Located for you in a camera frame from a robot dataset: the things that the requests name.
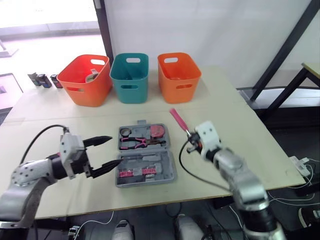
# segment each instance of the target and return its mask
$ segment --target sneaker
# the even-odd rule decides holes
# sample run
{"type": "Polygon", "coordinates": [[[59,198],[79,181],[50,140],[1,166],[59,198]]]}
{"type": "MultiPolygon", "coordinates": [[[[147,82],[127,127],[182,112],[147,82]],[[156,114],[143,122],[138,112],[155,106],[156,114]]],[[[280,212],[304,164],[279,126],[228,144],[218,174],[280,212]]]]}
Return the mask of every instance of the sneaker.
{"type": "Polygon", "coordinates": [[[302,207],[298,211],[300,223],[304,228],[314,223],[320,223],[320,208],[316,206],[302,207]]]}

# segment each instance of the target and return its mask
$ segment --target power strip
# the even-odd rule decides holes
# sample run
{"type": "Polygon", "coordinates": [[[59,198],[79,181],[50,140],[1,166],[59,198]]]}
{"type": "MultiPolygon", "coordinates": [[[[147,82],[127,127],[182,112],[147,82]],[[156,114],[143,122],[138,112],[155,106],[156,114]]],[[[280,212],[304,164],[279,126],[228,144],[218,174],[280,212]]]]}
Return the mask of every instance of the power strip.
{"type": "Polygon", "coordinates": [[[309,159],[307,157],[299,160],[296,156],[291,156],[289,157],[289,159],[292,161],[292,163],[295,165],[296,169],[302,176],[307,177],[311,174],[305,165],[305,163],[309,162],[309,159]]]}

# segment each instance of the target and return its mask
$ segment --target black cable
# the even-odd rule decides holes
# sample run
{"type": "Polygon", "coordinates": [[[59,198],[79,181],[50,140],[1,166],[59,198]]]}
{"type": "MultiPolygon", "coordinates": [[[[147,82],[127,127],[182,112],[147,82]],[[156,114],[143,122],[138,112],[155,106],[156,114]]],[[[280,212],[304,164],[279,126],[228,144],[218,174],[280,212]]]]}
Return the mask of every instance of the black cable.
{"type": "Polygon", "coordinates": [[[181,155],[182,155],[182,152],[183,152],[183,150],[185,149],[185,146],[187,145],[187,143],[188,143],[188,141],[186,141],[186,142],[182,145],[181,150],[180,150],[180,152],[179,152],[179,163],[180,163],[181,167],[183,168],[183,170],[185,170],[188,174],[190,174],[190,175],[193,176],[194,178],[196,178],[196,179],[198,179],[198,180],[200,180],[200,181],[202,181],[202,182],[204,182],[204,183],[213,185],[213,186],[215,186],[215,187],[218,187],[218,188],[223,189],[223,190],[225,190],[225,191],[227,191],[227,192],[230,193],[230,190],[227,189],[226,187],[221,186],[221,185],[219,185],[219,184],[217,184],[217,183],[214,183],[214,182],[212,182],[212,181],[205,180],[205,179],[203,179],[203,178],[201,178],[201,177],[198,177],[198,176],[194,175],[193,173],[191,173],[189,170],[187,170],[187,169],[185,168],[185,166],[183,165],[182,160],[181,160],[181,155]]]}
{"type": "Polygon", "coordinates": [[[33,221],[33,229],[34,229],[34,237],[35,237],[35,240],[39,240],[38,227],[37,227],[36,221],[33,221]]]}
{"type": "Polygon", "coordinates": [[[181,203],[181,202],[179,202],[179,210],[178,210],[178,212],[177,212],[175,215],[170,215],[170,214],[168,213],[167,206],[168,206],[168,205],[164,205],[164,211],[165,211],[165,213],[166,213],[170,218],[176,218],[176,217],[178,217],[178,215],[181,213],[181,209],[182,209],[182,203],[181,203]]]}
{"type": "Polygon", "coordinates": [[[60,127],[60,128],[63,128],[63,130],[67,129],[66,126],[63,126],[63,125],[60,125],[60,124],[54,124],[54,125],[50,125],[50,126],[47,126],[46,128],[44,128],[42,131],[40,131],[35,137],[34,139],[30,142],[29,146],[26,148],[23,156],[22,156],[22,159],[20,161],[20,164],[22,164],[30,150],[30,148],[32,147],[32,145],[35,143],[35,141],[40,137],[41,134],[43,134],[45,131],[47,131],[48,129],[52,129],[52,128],[55,128],[55,127],[60,127]]]}
{"type": "Polygon", "coordinates": [[[52,230],[49,230],[49,231],[48,231],[48,233],[45,235],[45,237],[44,237],[44,239],[43,239],[43,240],[46,240],[46,239],[49,237],[49,235],[50,235],[51,231],[52,231],[52,230]]]}
{"type": "Polygon", "coordinates": [[[214,213],[212,212],[210,206],[207,204],[208,212],[209,214],[214,218],[214,220],[219,224],[219,226],[223,229],[223,231],[228,235],[228,238],[232,240],[232,237],[230,236],[229,232],[225,229],[225,227],[218,221],[218,219],[215,217],[214,213]]]}

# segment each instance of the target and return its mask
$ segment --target white table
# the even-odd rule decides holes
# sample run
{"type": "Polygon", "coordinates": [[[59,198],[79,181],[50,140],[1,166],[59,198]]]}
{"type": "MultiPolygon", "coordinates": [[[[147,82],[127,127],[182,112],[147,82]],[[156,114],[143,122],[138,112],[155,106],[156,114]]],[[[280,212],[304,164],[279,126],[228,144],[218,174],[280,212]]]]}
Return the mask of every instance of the white table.
{"type": "MultiPolygon", "coordinates": [[[[117,188],[115,171],[95,179],[84,174],[76,179],[62,179],[48,187],[41,199],[37,218],[50,218],[107,210],[134,208],[161,203],[181,202],[225,196],[224,190],[200,182],[180,167],[178,153],[185,133],[169,114],[177,108],[189,127],[211,120],[222,143],[243,156],[267,189],[302,184],[305,181],[272,135],[247,106],[217,67],[202,68],[202,79],[194,99],[184,104],[167,104],[157,87],[157,75],[149,77],[149,98],[144,104],[122,104],[111,93],[97,108],[75,105],[63,89],[33,89],[25,93],[0,126],[0,194],[7,188],[10,175],[18,165],[31,139],[44,127],[63,124],[73,134],[85,138],[117,136],[119,126],[134,125],[137,120],[167,125],[171,151],[177,168],[176,181],[169,184],[117,188]]],[[[61,129],[44,133],[30,150],[26,160],[38,160],[59,149],[61,129]]],[[[118,154],[117,141],[90,147],[88,157],[94,168],[113,160],[118,154]]],[[[184,153],[188,169],[210,181],[227,186],[209,162],[197,153],[184,153]]]]}

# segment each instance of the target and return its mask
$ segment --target wire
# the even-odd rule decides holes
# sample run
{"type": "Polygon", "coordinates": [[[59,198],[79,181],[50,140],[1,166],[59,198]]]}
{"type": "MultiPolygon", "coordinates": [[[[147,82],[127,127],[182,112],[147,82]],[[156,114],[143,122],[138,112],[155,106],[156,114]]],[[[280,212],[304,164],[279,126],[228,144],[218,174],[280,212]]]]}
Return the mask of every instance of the wire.
{"type": "Polygon", "coordinates": [[[80,233],[81,228],[82,228],[86,223],[93,222],[93,223],[97,223],[97,224],[107,225],[107,224],[109,224],[109,223],[112,221],[112,218],[114,217],[114,213],[115,213],[115,211],[112,211],[112,215],[111,215],[111,217],[110,217],[110,220],[107,221],[107,222],[100,222],[100,221],[95,221],[95,220],[85,221],[85,222],[80,226],[79,230],[76,232],[76,235],[74,236],[74,240],[76,240],[76,238],[78,237],[78,235],[79,235],[79,233],[80,233]]]}
{"type": "Polygon", "coordinates": [[[45,131],[47,131],[48,129],[52,129],[52,128],[55,128],[55,127],[60,127],[60,128],[63,128],[63,129],[66,129],[67,127],[63,126],[63,125],[60,125],[60,124],[54,124],[54,125],[50,125],[50,126],[47,126],[46,128],[44,128],[43,130],[41,130],[34,138],[33,140],[30,142],[29,146],[26,148],[23,156],[22,156],[22,159],[20,161],[20,164],[22,164],[30,150],[30,148],[32,147],[32,145],[35,143],[35,141],[40,137],[41,134],[43,134],[45,131]]]}
{"type": "Polygon", "coordinates": [[[246,233],[245,233],[244,227],[243,227],[243,225],[242,225],[242,223],[241,223],[241,221],[240,221],[239,215],[236,213],[236,211],[232,208],[231,205],[229,205],[229,208],[230,208],[230,210],[234,213],[234,215],[236,216],[236,219],[238,220],[238,223],[239,223],[240,228],[241,228],[242,233],[243,233],[243,239],[248,239],[248,238],[247,238],[247,235],[246,235],[246,233]]]}
{"type": "MultiPolygon", "coordinates": [[[[275,198],[274,196],[272,196],[270,192],[268,192],[268,194],[269,194],[269,196],[271,198],[273,198],[270,202],[277,201],[279,203],[282,203],[282,204],[285,204],[285,205],[289,205],[289,206],[313,206],[313,205],[319,205],[320,204],[320,202],[310,203],[310,204],[292,204],[292,203],[287,203],[287,202],[278,200],[278,198],[275,198]]],[[[309,199],[284,199],[284,198],[281,198],[281,199],[283,199],[285,201],[308,201],[308,200],[313,199],[314,197],[315,197],[315,194],[313,194],[313,196],[311,198],[309,198],[309,199]]]]}
{"type": "Polygon", "coordinates": [[[236,216],[236,219],[238,220],[238,223],[239,223],[240,227],[241,227],[242,229],[244,229],[244,227],[242,226],[242,223],[241,223],[240,218],[239,218],[238,214],[236,213],[236,211],[232,208],[231,205],[229,205],[229,208],[230,208],[230,210],[234,213],[234,215],[236,216]]]}
{"type": "Polygon", "coordinates": [[[48,231],[48,233],[45,235],[45,237],[44,237],[44,239],[43,239],[43,240],[46,240],[46,239],[49,237],[49,235],[50,235],[51,231],[52,231],[52,230],[49,230],[49,231],[48,231]]]}
{"type": "Polygon", "coordinates": [[[311,180],[312,180],[312,178],[314,177],[314,169],[313,169],[313,168],[311,167],[311,165],[309,165],[309,164],[306,164],[305,166],[311,168],[311,177],[310,177],[310,179],[309,179],[307,176],[305,176],[305,178],[308,179],[308,181],[306,182],[306,184],[304,184],[304,185],[302,185],[302,186],[294,186],[294,187],[288,186],[288,189],[300,189],[300,188],[305,187],[305,186],[308,185],[308,184],[310,184],[310,186],[312,185],[311,180]]]}
{"type": "Polygon", "coordinates": [[[34,229],[34,237],[35,237],[35,240],[39,240],[39,236],[38,236],[38,226],[37,226],[37,223],[36,223],[35,220],[33,221],[33,229],[34,229]]]}
{"type": "Polygon", "coordinates": [[[320,161],[318,161],[318,160],[314,160],[314,159],[312,159],[312,158],[308,158],[309,160],[311,160],[311,161],[314,161],[314,162],[317,162],[317,163],[319,163],[320,161]]]}
{"type": "Polygon", "coordinates": [[[228,193],[230,193],[230,190],[229,190],[228,188],[226,188],[226,187],[224,187],[224,186],[221,186],[221,185],[219,185],[219,184],[217,184],[217,183],[214,183],[214,182],[212,182],[212,181],[208,181],[208,180],[205,180],[205,179],[203,179],[203,178],[201,178],[201,177],[198,177],[197,175],[194,175],[193,173],[191,173],[189,170],[187,170],[187,169],[185,168],[185,166],[183,165],[182,160],[181,160],[181,155],[182,155],[182,152],[183,152],[183,150],[185,149],[185,146],[187,145],[187,143],[188,143],[188,141],[186,141],[186,142],[182,145],[182,147],[181,147],[181,149],[180,149],[180,152],[179,152],[179,163],[180,163],[181,167],[183,168],[183,170],[185,170],[188,174],[190,174],[190,175],[193,176],[194,178],[196,178],[196,179],[198,179],[198,180],[200,180],[200,181],[202,181],[202,182],[204,182],[204,183],[213,185],[213,186],[215,186],[215,187],[218,187],[218,188],[223,189],[223,190],[227,191],[228,193]]]}
{"type": "Polygon", "coordinates": [[[229,232],[225,229],[225,227],[218,221],[218,219],[215,217],[214,213],[212,212],[210,206],[206,204],[208,207],[209,214],[214,218],[214,220],[219,224],[219,226],[223,229],[223,231],[228,235],[228,238],[232,240],[232,237],[230,236],[229,232]]]}
{"type": "Polygon", "coordinates": [[[165,213],[166,213],[170,218],[176,218],[176,217],[180,214],[181,209],[182,209],[182,203],[179,202],[179,210],[178,210],[178,212],[177,212],[175,215],[170,215],[170,214],[168,213],[167,206],[168,206],[168,205],[164,205],[164,211],[165,211],[165,213]]]}
{"type": "Polygon", "coordinates": [[[314,199],[314,197],[315,197],[315,194],[314,194],[314,193],[312,194],[312,197],[307,198],[307,199],[287,199],[287,198],[276,197],[276,198],[274,198],[274,199],[271,199],[269,202],[271,203],[272,201],[276,201],[276,200],[284,200],[284,201],[309,201],[309,200],[314,199]]]}

